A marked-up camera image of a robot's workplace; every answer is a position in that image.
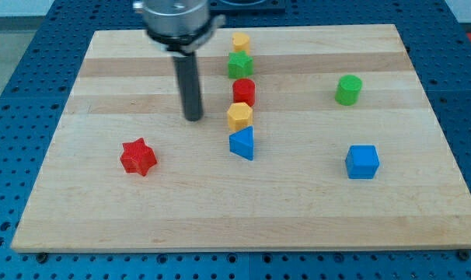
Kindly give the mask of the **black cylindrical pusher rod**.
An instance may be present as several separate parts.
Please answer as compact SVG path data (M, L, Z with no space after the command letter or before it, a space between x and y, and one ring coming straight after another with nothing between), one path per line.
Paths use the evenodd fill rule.
M199 121L204 115L196 54L173 57L183 115L187 121Z

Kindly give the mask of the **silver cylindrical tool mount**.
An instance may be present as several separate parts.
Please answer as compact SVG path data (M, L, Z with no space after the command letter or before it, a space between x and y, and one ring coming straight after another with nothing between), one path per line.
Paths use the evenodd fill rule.
M151 41L171 54L196 52L226 22L225 16L211 14L208 0L137 0L132 7Z

